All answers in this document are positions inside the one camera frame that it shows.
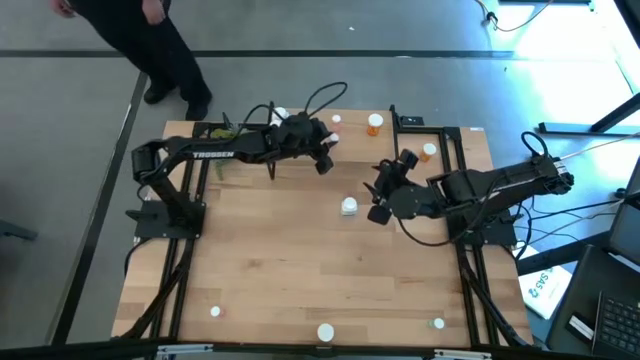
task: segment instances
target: wooden table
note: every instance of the wooden table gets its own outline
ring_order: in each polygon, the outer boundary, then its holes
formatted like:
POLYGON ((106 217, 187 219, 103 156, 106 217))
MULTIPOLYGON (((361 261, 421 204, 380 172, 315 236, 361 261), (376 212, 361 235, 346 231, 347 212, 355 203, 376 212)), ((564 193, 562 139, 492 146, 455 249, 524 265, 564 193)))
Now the wooden table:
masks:
MULTIPOLYGON (((223 181, 211 170, 180 340, 316 344, 317 327, 330 323, 337 345, 470 345, 454 247, 422 247, 393 221, 381 226, 367 220, 371 195, 362 182, 375 180, 371 165, 394 157, 391 114, 377 111, 385 123, 379 136, 370 137, 371 113, 319 114, 328 125, 334 114, 343 119, 340 143, 330 154, 335 167, 324 176, 309 158, 278 162, 274 181, 264 165, 233 162, 224 168, 223 181), (356 216, 340 215, 346 196, 358 200, 356 216), (214 305, 223 309, 222 317, 210 315, 214 305), (427 325, 437 317, 445 319, 444 330, 427 325)), ((164 135, 190 136, 192 128, 190 122, 170 121, 164 135)), ((467 166, 491 169, 483 130, 461 131, 467 166)), ((435 136, 398 135, 400 149, 419 153, 425 142, 438 144, 435 136)), ((409 177, 424 184, 425 178, 442 173, 439 154, 419 163, 409 177)), ((453 146, 450 154, 455 158, 453 146)), ((171 174, 176 187, 182 174, 183 166, 171 174)), ((406 225, 423 241, 447 238, 444 219, 417 218, 406 225)), ((113 335, 128 330, 156 295, 167 244, 155 240, 133 255, 113 335)), ((531 341, 512 258, 492 246, 484 248, 484 257, 494 301, 520 336, 531 341)), ((172 304, 170 299, 161 334, 168 331, 172 304)), ((487 342, 477 299, 476 312, 481 339, 487 342)))

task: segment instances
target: black cord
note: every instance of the black cord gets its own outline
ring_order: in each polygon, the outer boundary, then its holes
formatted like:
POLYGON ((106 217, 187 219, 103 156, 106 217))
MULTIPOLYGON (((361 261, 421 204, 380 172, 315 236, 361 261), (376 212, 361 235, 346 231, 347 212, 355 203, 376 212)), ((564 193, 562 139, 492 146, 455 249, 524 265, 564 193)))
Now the black cord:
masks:
POLYGON ((496 185, 498 184, 499 180, 502 180, 502 178, 504 178, 504 176, 500 176, 495 178, 492 182, 491 185, 489 185, 489 190, 487 191, 486 195, 485 195, 485 200, 482 203, 482 206, 480 207, 480 210, 478 211, 478 214, 476 215, 476 217, 473 219, 473 221, 471 221, 469 223, 469 225, 467 225, 466 229, 464 229, 463 231, 459 232, 458 235, 454 236, 453 238, 446 240, 446 241, 442 241, 439 243, 426 243, 424 241, 418 240, 416 237, 414 237, 413 235, 411 235, 411 233, 409 233, 409 231, 407 231, 407 229, 404 227, 404 224, 402 223, 401 219, 398 219, 398 223, 400 224, 400 228, 402 229, 402 232, 404 232, 405 235, 407 235, 407 237, 409 237, 409 239, 415 241, 416 243, 422 245, 422 246, 428 246, 428 247, 439 247, 439 246, 444 246, 447 244, 453 244, 454 242, 458 241, 459 239, 461 239, 464 235, 467 234, 467 231, 469 231, 471 228, 473 228, 474 226, 476 226, 476 223, 482 219, 482 215, 484 213, 484 210, 487 207, 487 204, 489 203, 489 196, 491 196, 491 194, 493 193, 493 190, 495 189, 496 185))
MULTIPOLYGON (((240 133, 242 132, 242 130, 244 130, 245 126, 247 125, 247 122, 249 121, 249 119, 251 119, 251 116, 253 115, 254 112, 256 112, 256 110, 258 109, 267 109, 267 110, 271 110, 271 108, 269 107, 269 105, 265 105, 265 104, 258 104, 256 106, 253 107, 253 109, 249 110, 249 113, 247 114, 247 116, 245 116, 244 120, 240 123, 240 126, 238 127, 238 130, 236 130, 236 133, 233 134, 233 137, 223 140, 221 141, 219 144, 224 145, 224 144, 230 144, 232 142, 234 142, 238 136, 240 136, 240 133)), ((282 119, 282 117, 280 116, 280 114, 278 114, 277 111, 274 111, 274 113, 276 113, 278 115, 278 117, 280 119, 282 119)))
POLYGON ((144 203, 144 199, 142 198, 142 195, 140 195, 140 191, 142 191, 142 189, 144 189, 146 185, 140 185, 138 187, 138 191, 136 191, 136 196, 138 197, 138 199, 140 199, 140 201, 142 201, 144 203))
POLYGON ((334 101, 338 100, 342 95, 344 95, 344 93, 347 91, 347 88, 349 87, 349 85, 347 85, 346 82, 344 81, 338 81, 338 82, 334 82, 331 84, 327 84, 321 88, 319 88, 318 90, 316 90, 310 97, 309 100, 307 100, 307 105, 304 107, 304 112, 306 113, 307 111, 309 111, 309 105, 311 105, 311 101, 313 100, 313 98, 318 95, 321 91, 326 90, 328 88, 334 87, 334 86, 338 86, 338 85, 342 85, 344 86, 344 88, 342 89, 342 91, 340 91, 340 93, 338 95, 336 95, 335 97, 331 98, 331 100, 327 101, 326 103, 322 104, 320 107, 318 107, 314 112, 312 112, 311 114, 309 114, 309 117, 312 117, 313 115, 315 115, 316 113, 318 113, 318 111, 324 109, 325 107, 327 107, 328 105, 332 104, 334 101))
POLYGON ((538 142, 542 146, 542 151, 543 151, 542 156, 548 157, 549 156, 549 148, 547 148, 547 143, 545 143, 544 140, 542 140, 542 138, 538 134, 533 133, 531 131, 525 131, 522 134, 520 134, 520 139, 522 140, 522 143, 524 144, 524 146, 526 146, 527 149, 529 149, 529 151, 531 151, 531 154, 533 156, 540 155, 540 153, 537 152, 533 147, 531 147, 531 145, 527 141, 527 135, 529 135, 529 136, 533 137, 534 139, 538 140, 538 142))
POLYGON ((518 204, 518 211, 516 211, 516 215, 515 215, 516 219, 520 217, 520 212, 522 212, 522 203, 523 201, 520 201, 520 204, 518 204))
MULTIPOLYGON (((518 228, 518 229, 528 229, 528 228, 529 228, 528 226, 517 226, 517 225, 514 225, 513 227, 518 228)), ((540 229, 534 229, 534 228, 531 228, 531 230, 533 230, 533 231, 537 231, 537 232, 541 232, 541 233, 546 234, 546 235, 551 234, 551 233, 550 233, 550 232, 548 232, 548 231, 544 231, 544 230, 540 230, 540 229)), ((559 234, 559 233, 553 233, 553 234, 551 234, 551 236, 554 236, 554 235, 557 235, 557 236, 566 236, 566 237, 570 237, 570 238, 572 238, 572 239, 574 239, 574 240, 576 240, 576 241, 580 241, 580 239, 578 239, 577 237, 575 237, 575 236, 573 236, 573 235, 569 235, 569 234, 559 234)))
POLYGON ((531 241, 531 236, 533 235, 533 218, 531 218, 531 213, 529 212, 529 210, 525 207, 523 207, 524 211, 527 213, 527 216, 529 217, 529 219, 527 220, 527 238, 524 240, 524 246, 522 246, 522 248, 520 249, 520 252, 518 252, 518 255, 516 255, 516 261, 520 260, 520 257, 522 257, 522 254, 524 254, 525 250, 527 250, 527 247, 529 246, 529 242, 531 241))
MULTIPOLYGON (((546 214, 546 215, 553 214, 552 212, 549 212, 549 211, 541 211, 541 210, 536 209, 536 196, 535 195, 531 197, 531 205, 529 206, 529 210, 535 211, 538 214, 546 214)), ((571 216, 577 217, 577 218, 582 218, 582 216, 574 214, 572 212, 568 212, 568 211, 564 212, 563 214, 571 215, 571 216)))
POLYGON ((124 258, 124 277, 127 277, 127 272, 129 271, 129 261, 131 260, 131 255, 133 255, 133 253, 140 246, 149 242, 149 240, 150 240, 149 238, 140 239, 140 241, 137 244, 135 244, 131 249, 129 249, 129 252, 127 252, 127 256, 124 258))
POLYGON ((546 213, 546 215, 544 216, 537 216, 534 217, 532 220, 540 220, 540 219, 546 219, 548 217, 552 217, 555 215, 559 215, 559 214, 565 214, 568 211, 574 211, 574 210, 582 210, 582 209, 588 209, 588 208, 592 208, 592 207, 596 207, 596 206, 601 206, 601 205, 609 205, 609 204, 613 204, 616 203, 620 200, 609 200, 609 201, 603 201, 603 202, 599 202, 596 204, 591 204, 591 205, 585 205, 585 206, 578 206, 575 208, 571 208, 571 209, 565 209, 565 210, 561 210, 561 211, 556 211, 556 212, 552 212, 552 213, 546 213))
POLYGON ((400 224, 400 228, 402 229, 402 232, 404 232, 404 234, 407 235, 407 237, 409 237, 409 239, 415 241, 416 243, 418 243, 418 244, 420 244, 422 246, 438 247, 438 246, 444 246, 444 245, 447 245, 447 244, 453 242, 453 240, 446 240, 446 241, 439 242, 439 243, 426 243, 424 241, 418 240, 413 235, 411 235, 411 233, 409 231, 407 231, 407 229, 404 227, 404 224, 402 223, 402 220, 398 219, 398 224, 400 224))

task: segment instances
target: black shoe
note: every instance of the black shoe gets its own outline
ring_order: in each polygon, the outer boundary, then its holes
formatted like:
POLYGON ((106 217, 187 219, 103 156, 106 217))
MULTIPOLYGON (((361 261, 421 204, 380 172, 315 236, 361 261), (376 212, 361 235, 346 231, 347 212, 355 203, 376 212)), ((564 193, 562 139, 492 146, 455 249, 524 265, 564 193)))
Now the black shoe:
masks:
POLYGON ((184 116, 187 121, 204 120, 209 114, 209 104, 211 104, 213 96, 209 94, 206 100, 197 103, 189 103, 187 114, 184 116))
POLYGON ((144 92, 142 99, 149 105, 157 104, 169 95, 176 86, 159 86, 151 83, 151 86, 144 92))

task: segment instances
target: concrete floor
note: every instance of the concrete floor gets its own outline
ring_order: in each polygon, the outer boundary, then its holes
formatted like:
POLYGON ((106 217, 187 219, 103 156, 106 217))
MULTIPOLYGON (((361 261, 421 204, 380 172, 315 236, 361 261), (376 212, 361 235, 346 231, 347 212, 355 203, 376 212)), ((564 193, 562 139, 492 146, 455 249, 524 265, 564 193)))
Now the concrete floor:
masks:
MULTIPOLYGON (((498 8, 496 1, 487 4, 498 8)), ((501 25, 518 24, 532 10, 501 6, 501 25)), ((494 165, 505 166, 527 156, 522 131, 541 121, 590 123, 631 96, 597 15, 584 6, 554 5, 530 27, 507 35, 479 25, 482 12, 473 0, 181 0, 174 1, 171 16, 194 50, 508 50, 519 58, 199 58, 216 94, 209 120, 220 119, 222 111, 239 119, 268 100, 299 107, 318 86, 343 80, 350 88, 335 107, 387 109, 394 103, 431 125, 484 127, 494 165)), ((0 51, 11 49, 107 46, 84 20, 57 18, 41 0, 5 0, 0 51)), ((40 232, 35 242, 0 241, 0 348, 46 341, 136 76, 122 59, 0 58, 0 218, 40 232)), ((129 149, 159 137, 164 122, 181 119, 184 110, 175 94, 154 107, 142 104, 129 149)), ((552 154, 564 155, 606 139, 546 140, 552 154)), ((623 142, 572 159, 567 165, 577 177, 574 190, 541 197, 536 207, 609 199, 626 185, 639 144, 623 142)), ((70 341, 109 337, 134 229, 124 211, 139 206, 130 168, 127 155, 70 341)), ((611 220, 599 217, 565 233, 582 238, 607 229, 611 220)), ((557 217, 535 227, 551 230, 565 222, 557 217)), ((534 247, 569 241, 550 237, 534 247)), ((548 323, 533 314, 530 319, 544 338, 548 323)))

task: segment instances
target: person's leg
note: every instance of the person's leg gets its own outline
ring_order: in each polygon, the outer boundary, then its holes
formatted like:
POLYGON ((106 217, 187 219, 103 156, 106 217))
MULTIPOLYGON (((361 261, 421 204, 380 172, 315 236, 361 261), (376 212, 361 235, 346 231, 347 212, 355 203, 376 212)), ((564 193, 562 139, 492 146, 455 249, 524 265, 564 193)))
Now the person's leg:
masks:
POLYGON ((141 37, 136 36, 143 32, 146 19, 135 0, 72 0, 71 4, 104 41, 122 53, 138 70, 149 75, 151 87, 145 93, 147 103, 159 102, 176 87, 167 71, 153 59, 141 37))
POLYGON ((154 60, 180 87, 180 95, 189 103, 187 120, 202 120, 207 115, 212 94, 200 67, 173 22, 168 17, 160 24, 145 27, 143 42, 154 60))

